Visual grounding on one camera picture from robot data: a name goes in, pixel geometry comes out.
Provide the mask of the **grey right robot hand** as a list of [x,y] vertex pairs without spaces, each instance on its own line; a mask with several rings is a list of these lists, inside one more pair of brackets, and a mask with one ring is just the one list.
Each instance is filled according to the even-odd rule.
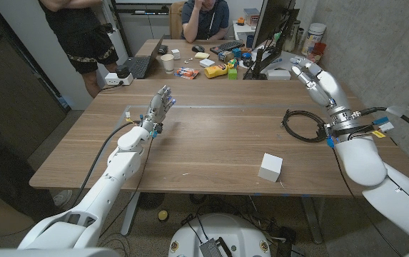
[[348,98],[334,76],[324,71],[319,65],[304,57],[290,59],[291,70],[299,81],[306,85],[310,97],[327,109],[332,120],[332,130],[340,141],[347,141],[351,132],[361,128],[357,118],[352,118]]

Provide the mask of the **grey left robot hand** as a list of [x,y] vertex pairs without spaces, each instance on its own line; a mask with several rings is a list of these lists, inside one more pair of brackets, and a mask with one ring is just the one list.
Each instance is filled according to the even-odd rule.
[[151,99],[146,115],[141,127],[151,134],[162,132],[162,121],[166,117],[168,110],[176,103],[171,96],[171,88],[164,85]]

